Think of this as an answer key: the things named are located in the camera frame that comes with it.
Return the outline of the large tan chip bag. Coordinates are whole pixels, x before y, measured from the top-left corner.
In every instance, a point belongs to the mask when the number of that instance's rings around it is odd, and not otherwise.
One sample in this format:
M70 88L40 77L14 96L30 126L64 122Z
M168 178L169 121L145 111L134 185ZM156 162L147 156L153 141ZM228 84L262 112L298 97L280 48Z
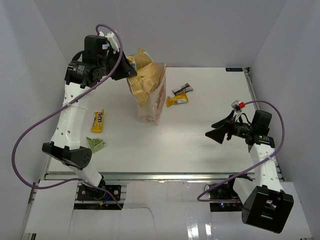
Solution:
M142 108L147 104L151 93L162 83L166 70L165 63L156 63L143 48L137 54L127 57L130 66L136 71L135 76L127 77L130 92Z

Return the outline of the beige paper gift bag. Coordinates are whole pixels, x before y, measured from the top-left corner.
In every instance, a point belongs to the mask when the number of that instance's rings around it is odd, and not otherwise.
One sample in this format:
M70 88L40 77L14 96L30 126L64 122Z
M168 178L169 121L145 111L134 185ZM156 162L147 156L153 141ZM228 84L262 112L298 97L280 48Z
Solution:
M167 100L165 63L156 64L159 70L159 86L151 92L144 107L138 107L138 121L140 123L158 126L163 108Z

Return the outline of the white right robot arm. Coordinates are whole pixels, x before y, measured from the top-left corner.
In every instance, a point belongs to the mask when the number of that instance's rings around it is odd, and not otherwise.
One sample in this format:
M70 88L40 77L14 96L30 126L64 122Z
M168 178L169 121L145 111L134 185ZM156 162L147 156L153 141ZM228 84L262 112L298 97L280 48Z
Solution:
M272 155L275 143L268 135L272 114L256 110L249 123L232 111L226 118L212 124L212 130L205 136L222 144L236 136L245 140L248 152L255 165L255 180L244 173L230 181L225 188L226 195L240 199L241 219L244 224L276 234L282 232L294 205L292 195L285 193Z

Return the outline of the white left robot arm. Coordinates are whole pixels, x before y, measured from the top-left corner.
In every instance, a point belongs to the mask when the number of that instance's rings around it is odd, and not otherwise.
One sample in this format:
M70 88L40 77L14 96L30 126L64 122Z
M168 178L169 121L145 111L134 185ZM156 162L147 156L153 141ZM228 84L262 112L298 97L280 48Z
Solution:
M56 130L42 151L72 169L89 186L88 193L99 200L105 196L106 187L100 173L91 163L92 150L81 146L81 129L90 100L87 94L108 74L115 81L137 75L130 65L113 33L88 35L84 49L68 64L65 74L64 110L61 111Z

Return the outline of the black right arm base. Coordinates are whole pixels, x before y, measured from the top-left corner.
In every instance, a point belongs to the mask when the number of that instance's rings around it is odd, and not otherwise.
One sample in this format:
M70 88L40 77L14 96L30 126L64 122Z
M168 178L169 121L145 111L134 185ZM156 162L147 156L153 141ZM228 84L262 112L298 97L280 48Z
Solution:
M210 200L218 200L218 202L210 202L210 211L218 212L241 212L243 204L238 194L225 183L208 193Z

